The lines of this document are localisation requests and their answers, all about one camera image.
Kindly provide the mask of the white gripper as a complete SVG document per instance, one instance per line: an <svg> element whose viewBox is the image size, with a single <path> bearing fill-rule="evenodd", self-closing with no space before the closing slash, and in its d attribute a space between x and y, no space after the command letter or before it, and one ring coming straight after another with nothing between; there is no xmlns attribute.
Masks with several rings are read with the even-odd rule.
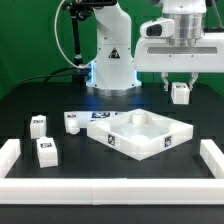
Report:
<svg viewBox="0 0 224 224"><path fill-rule="evenodd" d="M224 33L206 33L192 47L141 37L135 49L134 67L140 72L161 72L165 91L169 89L167 72L192 72L188 86L193 90L198 73L224 72Z"/></svg>

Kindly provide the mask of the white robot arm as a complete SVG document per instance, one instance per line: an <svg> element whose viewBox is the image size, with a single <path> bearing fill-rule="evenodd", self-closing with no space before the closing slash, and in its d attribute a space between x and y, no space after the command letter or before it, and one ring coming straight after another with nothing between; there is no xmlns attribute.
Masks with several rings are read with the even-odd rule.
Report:
<svg viewBox="0 0 224 224"><path fill-rule="evenodd" d="M97 55L91 62L89 89L104 95L120 95L141 86L139 72L224 72L224 31L203 29L206 0L150 0L162 8L162 16L140 27L140 38L131 47L131 18L118 3L95 6Z"/></svg>

